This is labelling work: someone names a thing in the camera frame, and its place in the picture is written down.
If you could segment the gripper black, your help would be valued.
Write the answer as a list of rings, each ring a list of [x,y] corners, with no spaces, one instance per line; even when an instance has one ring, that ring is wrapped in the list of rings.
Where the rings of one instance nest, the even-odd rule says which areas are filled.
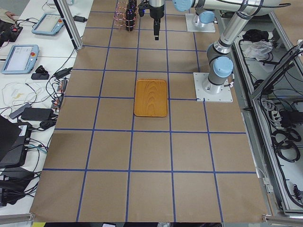
[[[160,19],[164,17],[165,0],[149,0],[150,16],[154,19],[153,33],[156,41],[159,40]]]

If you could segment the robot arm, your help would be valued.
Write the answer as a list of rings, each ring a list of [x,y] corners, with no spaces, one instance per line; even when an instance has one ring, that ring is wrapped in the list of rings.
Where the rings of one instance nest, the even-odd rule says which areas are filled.
[[[210,72],[203,83],[206,86],[222,87],[233,70],[233,62],[226,55],[249,20],[291,6],[291,3],[282,3],[280,0],[174,0],[173,5],[180,12],[195,8],[197,11],[217,9],[234,13],[218,41],[207,50]]]
[[[214,22],[215,14],[212,10],[206,10],[203,8],[196,8],[196,14],[193,18],[193,25],[195,27],[204,27]]]

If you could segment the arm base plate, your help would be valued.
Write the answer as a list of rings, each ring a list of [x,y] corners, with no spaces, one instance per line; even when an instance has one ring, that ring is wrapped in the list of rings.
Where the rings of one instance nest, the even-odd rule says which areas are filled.
[[[188,32],[215,33],[214,22],[204,24],[196,14],[187,13],[185,17]]]
[[[233,98],[228,79],[225,80],[223,85],[213,85],[208,80],[208,75],[209,73],[205,72],[193,73],[196,101],[232,103]]]

